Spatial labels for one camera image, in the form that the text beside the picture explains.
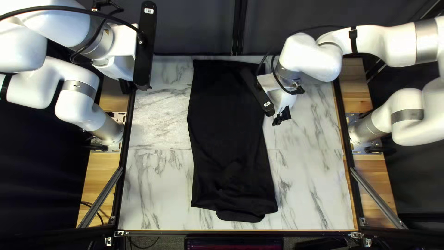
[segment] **label sticker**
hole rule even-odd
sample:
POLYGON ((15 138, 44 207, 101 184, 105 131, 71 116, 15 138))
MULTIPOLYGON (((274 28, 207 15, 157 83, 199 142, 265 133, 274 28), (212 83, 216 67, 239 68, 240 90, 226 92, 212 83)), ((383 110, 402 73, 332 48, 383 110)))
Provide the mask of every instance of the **label sticker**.
POLYGON ((145 8, 145 13, 154 14, 154 9, 145 8))

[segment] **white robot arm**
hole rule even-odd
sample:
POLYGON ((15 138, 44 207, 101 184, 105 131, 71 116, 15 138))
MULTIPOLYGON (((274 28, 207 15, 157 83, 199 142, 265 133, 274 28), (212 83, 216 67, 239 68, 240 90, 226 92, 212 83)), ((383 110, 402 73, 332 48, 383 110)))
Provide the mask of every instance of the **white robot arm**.
POLYGON ((123 125, 94 103, 99 78, 80 66, 47 56, 38 70, 12 76, 0 74, 0 99, 44 109, 50 105, 59 81, 63 81, 63 86, 55 115, 95 135, 103 145, 119 142, 123 125))
MULTIPOLYGON (((75 0, 20 0, 2 3, 0 14, 46 5, 84 9, 75 0)), ((28 12, 0 21, 0 71, 40 68, 46 56, 44 38, 76 51, 94 36, 100 22, 95 16, 58 10, 28 12)), ((136 32, 129 27, 107 23, 81 54, 92 59, 93 66, 106 76, 132 81, 136 41, 136 32)))
MULTIPOLYGON (((83 8, 74 0, 20 0, 2 3, 0 14, 44 5, 83 8)), ((93 37, 100 21, 87 14, 57 10, 28 12, 0 21, 0 99, 44 109, 63 81, 56 116, 95 135, 103 145, 118 143, 123 125, 94 103, 99 78, 85 68, 46 56, 47 38, 77 50, 93 37)), ((136 37, 125 25, 106 24, 83 55, 105 75, 131 81, 136 37)))
MULTIPOLYGON (((316 41, 298 33, 285 41, 275 72, 283 85, 291 88, 294 82, 303 84, 301 73, 321 81, 334 80, 341 71, 342 56, 354 52, 373 54, 392 67, 438 61, 441 77, 428 83, 423 91, 401 89, 349 127, 351 140, 361 146, 368 146, 388 133, 392 133, 397 144, 421 145, 444 139, 443 50, 444 17, 394 27, 344 28, 326 33, 316 41)), ((274 100, 280 102, 285 99, 282 96, 288 95, 281 90, 279 94, 274 92, 274 100)))

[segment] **white marble tile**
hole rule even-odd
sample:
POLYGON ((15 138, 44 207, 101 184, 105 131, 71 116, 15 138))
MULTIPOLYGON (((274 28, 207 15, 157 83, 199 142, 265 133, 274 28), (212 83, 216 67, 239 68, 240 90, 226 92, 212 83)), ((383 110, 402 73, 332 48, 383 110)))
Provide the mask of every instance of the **white marble tile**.
POLYGON ((282 228, 353 229, 342 150, 278 150, 282 228))
POLYGON ((193 59, 190 56, 154 56, 151 86, 191 84, 193 59))
POLYGON ((199 230, 192 181, 191 150, 130 149, 119 228, 199 230))
POLYGON ((265 217, 257 223, 248 222, 229 222, 219 219, 215 211, 201 209, 200 211, 200 227, 202 230, 265 230, 265 229, 282 229, 281 223, 281 202, 279 194, 279 169, 276 160, 276 150, 267 150, 268 159, 270 161, 270 170, 273 177, 274 192, 279 211, 272 214, 266 214, 265 217))
POLYGON ((130 148, 191 149, 186 121, 190 92, 189 85, 137 91, 130 148))
POLYGON ((291 108, 291 120, 275 128, 277 149, 342 149, 331 83, 302 78, 305 93, 291 108))
POLYGON ((298 97, 291 110, 291 121, 273 127, 273 117, 264 119, 279 211, 266 215, 259 223, 246 223, 223 221, 214 211, 191 208, 193 158, 187 111, 192 60, 258 63, 261 58, 155 57, 153 89, 136 95, 120 229, 353 228, 332 86, 309 77, 303 79, 306 93, 298 97))

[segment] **wooden surface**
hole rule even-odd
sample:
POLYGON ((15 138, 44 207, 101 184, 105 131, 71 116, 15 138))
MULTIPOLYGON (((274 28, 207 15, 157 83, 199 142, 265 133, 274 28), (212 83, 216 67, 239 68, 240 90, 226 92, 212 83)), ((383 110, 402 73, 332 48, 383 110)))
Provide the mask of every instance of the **wooden surface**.
MULTIPOLYGON (((339 81, 346 113, 364 113, 372 110, 373 106, 362 59, 344 59, 339 81)), ((355 167, 387 202, 390 208, 396 212, 384 155, 354 155, 354 160, 355 167)), ((364 217, 369 226, 393 228, 393 224, 383 215, 366 191, 362 187, 360 187, 360 191, 364 217)))
MULTIPOLYGON (((128 106, 128 95, 122 95, 119 83, 111 80, 103 84, 102 94, 100 96, 99 106, 105 111, 126 111, 128 106)), ((85 184, 83 186, 82 201, 94 203, 100 192, 108 183, 111 176, 119 166, 119 153, 95 153, 91 152, 89 156, 88 169, 86 172, 85 184)), ((114 188, 106 198, 99 214, 102 216, 103 222, 108 223, 111 215, 112 204, 114 200, 114 188)), ((89 207, 80 205, 79 224, 89 207)), ((96 215, 90 226, 100 226, 99 217, 96 215)))
MULTIPOLYGON (((361 59, 344 59, 342 72, 339 78, 346 112, 363 113, 373 108, 361 59)), ((104 84, 100 98, 100 106, 105 111, 126 111, 128 96, 120 94, 119 91, 119 85, 117 82, 104 84)), ((82 201, 90 203, 95 201, 119 166, 119 158, 120 154, 91 153, 83 188, 82 201)), ((384 156, 357 155, 355 156, 355 166, 361 171, 366 180, 388 203, 393 211, 396 211, 384 156)), ((349 183, 348 171, 346 171, 346 176, 349 183)), ((107 223, 111 214, 114 199, 113 195, 114 191, 110 193, 99 211, 105 223, 107 223)), ((361 199, 364 215, 370 226, 393 227, 391 222, 385 218, 370 196, 363 189, 361 189, 361 199)), ((80 206, 78 224, 88 209, 87 206, 80 206)), ((353 218, 353 221, 355 228, 357 228, 356 218, 353 218)), ((99 225, 101 225, 101 222, 96 216, 90 226, 99 225)))

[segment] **black t-shirt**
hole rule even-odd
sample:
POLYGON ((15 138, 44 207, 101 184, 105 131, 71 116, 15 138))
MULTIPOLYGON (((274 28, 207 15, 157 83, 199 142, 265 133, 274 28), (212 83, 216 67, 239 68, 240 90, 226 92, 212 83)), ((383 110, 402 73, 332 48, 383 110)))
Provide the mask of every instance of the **black t-shirt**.
POLYGON ((263 110, 239 75, 258 65, 194 60, 188 130, 194 160, 192 207, 226 221, 260 222, 277 212, 263 110))

